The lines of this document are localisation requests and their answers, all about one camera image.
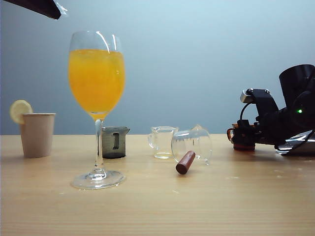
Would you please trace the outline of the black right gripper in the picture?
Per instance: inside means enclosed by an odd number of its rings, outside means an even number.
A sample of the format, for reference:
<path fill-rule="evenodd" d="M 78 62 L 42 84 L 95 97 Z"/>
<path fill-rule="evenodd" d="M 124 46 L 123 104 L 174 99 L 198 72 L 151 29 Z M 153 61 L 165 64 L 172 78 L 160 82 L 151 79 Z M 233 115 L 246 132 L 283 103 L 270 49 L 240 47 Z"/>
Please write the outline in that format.
<path fill-rule="evenodd" d="M 256 121 L 254 128 L 249 127 L 248 119 L 239 119 L 238 128 L 233 130 L 232 143 L 254 145 L 256 141 L 259 144 L 279 146 L 295 135 L 295 125 L 288 108 L 267 113 L 259 112 Z"/>

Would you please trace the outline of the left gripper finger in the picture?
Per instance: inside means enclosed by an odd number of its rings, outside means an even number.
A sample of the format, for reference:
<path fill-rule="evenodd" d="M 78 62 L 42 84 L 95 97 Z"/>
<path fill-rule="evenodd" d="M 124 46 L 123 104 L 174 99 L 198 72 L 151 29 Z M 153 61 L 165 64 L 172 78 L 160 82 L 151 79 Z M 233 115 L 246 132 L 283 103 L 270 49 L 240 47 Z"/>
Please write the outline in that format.
<path fill-rule="evenodd" d="M 61 12 L 53 0 L 5 0 L 6 2 L 23 7 L 48 18 L 58 20 Z"/>

